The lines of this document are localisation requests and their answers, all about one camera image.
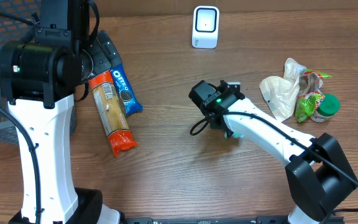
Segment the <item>orange and yellow package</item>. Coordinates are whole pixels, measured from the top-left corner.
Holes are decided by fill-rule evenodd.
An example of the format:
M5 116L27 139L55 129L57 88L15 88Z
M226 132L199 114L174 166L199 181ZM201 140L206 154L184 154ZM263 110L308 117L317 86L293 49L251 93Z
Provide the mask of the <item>orange and yellow package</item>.
M114 155L137 145L129 130L110 71L89 81L104 130Z

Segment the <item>blue oreo package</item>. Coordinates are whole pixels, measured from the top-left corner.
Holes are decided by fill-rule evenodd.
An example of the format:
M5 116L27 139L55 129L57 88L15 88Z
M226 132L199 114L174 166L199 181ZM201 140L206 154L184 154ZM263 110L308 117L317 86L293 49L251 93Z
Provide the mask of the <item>blue oreo package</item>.
M124 66L120 64L110 69L110 72L118 95L124 103L126 116L142 111L143 106L136 100L131 84L125 75Z

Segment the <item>wooden table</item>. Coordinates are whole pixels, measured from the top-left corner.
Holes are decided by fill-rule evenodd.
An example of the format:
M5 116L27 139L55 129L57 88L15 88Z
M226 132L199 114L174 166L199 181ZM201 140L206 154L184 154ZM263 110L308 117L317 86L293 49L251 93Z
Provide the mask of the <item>wooden table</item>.
M188 99L202 79L240 81L242 92L271 114L259 83L282 77L288 57L331 74L323 91L336 95L342 107L325 123L297 124L292 117L285 124L335 136L358 177L358 10L222 14L214 50L191 46L192 21L192 16L101 19L144 111L127 119L139 146L115 158L93 97L76 104L71 167L77 187L102 190L104 203L128 217L288 214L294 203L283 167L246 139L227 141L209 128L191 137L202 114ZM21 208L22 197L19 148L0 143L0 223ZM358 190L340 207L358 207ZM341 215L358 223L358 213Z

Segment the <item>small container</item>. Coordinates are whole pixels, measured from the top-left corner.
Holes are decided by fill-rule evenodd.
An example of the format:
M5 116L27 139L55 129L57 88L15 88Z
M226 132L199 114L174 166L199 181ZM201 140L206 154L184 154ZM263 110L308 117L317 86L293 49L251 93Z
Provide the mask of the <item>small container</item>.
M336 114L341 107L341 103L338 98L332 94L325 94L323 102L320 107L314 111L310 118L316 122L324 122L327 118L330 118Z

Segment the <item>white plastic bag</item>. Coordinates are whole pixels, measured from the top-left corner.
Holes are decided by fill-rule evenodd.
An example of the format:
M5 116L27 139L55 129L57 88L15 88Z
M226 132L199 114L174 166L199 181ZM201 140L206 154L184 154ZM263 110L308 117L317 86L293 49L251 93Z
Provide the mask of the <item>white plastic bag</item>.
M293 114L299 92L299 76L305 70L305 66L288 58L284 65L284 78L272 76L260 82L262 96L279 122Z

